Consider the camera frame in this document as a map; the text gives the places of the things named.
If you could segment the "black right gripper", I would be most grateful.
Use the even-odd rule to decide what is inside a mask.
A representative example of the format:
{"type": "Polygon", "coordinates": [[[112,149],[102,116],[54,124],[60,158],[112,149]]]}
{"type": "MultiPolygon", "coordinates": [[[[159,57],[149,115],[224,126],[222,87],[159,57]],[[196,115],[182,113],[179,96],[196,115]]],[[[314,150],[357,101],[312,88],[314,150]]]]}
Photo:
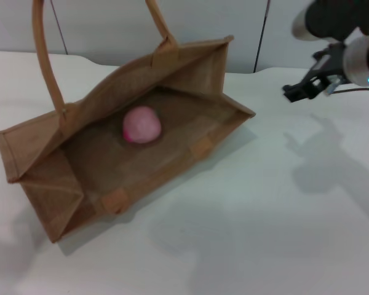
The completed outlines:
{"type": "Polygon", "coordinates": [[[332,94],[347,82],[343,71],[343,43],[330,44],[326,49],[313,54],[315,64],[306,74],[304,81],[282,87],[284,96],[290,102],[314,99],[320,93],[332,94]]]}

